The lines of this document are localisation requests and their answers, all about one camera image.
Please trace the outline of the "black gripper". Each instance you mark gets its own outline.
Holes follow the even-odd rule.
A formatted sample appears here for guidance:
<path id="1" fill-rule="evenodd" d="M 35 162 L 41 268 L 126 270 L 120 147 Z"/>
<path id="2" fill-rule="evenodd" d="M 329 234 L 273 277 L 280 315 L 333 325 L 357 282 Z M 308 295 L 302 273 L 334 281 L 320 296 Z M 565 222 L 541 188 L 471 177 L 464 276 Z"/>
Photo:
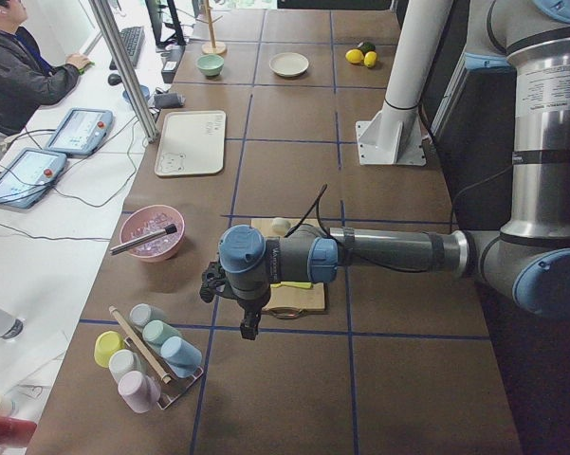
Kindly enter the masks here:
<path id="1" fill-rule="evenodd" d="M 261 308 L 256 303 L 234 294 L 226 272 L 219 262 L 209 262 L 208 267 L 202 273 L 199 296 L 205 303 L 211 303 L 215 296 L 235 300 L 245 312 L 240 324 L 241 337 L 243 339 L 255 339 L 258 336 Z"/>

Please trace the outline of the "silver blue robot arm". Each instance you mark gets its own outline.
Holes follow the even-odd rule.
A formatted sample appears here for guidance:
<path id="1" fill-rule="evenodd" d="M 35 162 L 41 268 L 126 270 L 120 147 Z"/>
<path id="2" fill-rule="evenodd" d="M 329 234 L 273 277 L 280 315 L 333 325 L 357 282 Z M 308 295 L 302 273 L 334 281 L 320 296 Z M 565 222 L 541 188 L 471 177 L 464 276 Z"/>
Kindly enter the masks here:
<path id="1" fill-rule="evenodd" d="M 282 237 L 239 225 L 220 238 L 200 297 L 235 300 L 243 338 L 257 336 L 271 287 L 332 282 L 339 268 L 471 276 L 535 315 L 570 317 L 570 1 L 473 1 L 467 69 L 516 72 L 512 200 L 496 231 L 451 234 L 297 223 Z"/>

